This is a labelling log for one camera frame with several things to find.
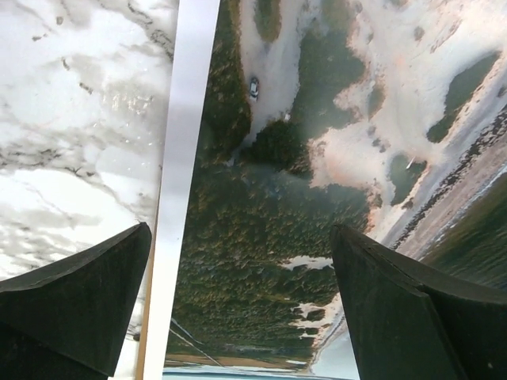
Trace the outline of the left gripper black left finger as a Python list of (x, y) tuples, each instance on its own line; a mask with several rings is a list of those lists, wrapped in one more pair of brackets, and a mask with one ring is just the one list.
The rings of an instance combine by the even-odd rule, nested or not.
[(115, 374), (147, 265), (141, 222), (80, 253), (1, 282), (3, 379)]

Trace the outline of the landscape photo print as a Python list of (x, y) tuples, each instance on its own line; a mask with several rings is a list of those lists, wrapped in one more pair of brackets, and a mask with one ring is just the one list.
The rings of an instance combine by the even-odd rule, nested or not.
[(505, 2), (222, 1), (193, 134), (160, 378), (362, 379), (335, 224), (506, 293)]

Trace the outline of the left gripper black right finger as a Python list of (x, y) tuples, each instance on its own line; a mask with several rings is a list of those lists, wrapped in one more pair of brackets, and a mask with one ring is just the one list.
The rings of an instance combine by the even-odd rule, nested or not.
[(362, 379), (504, 379), (506, 293), (458, 279), (343, 224), (330, 247)]

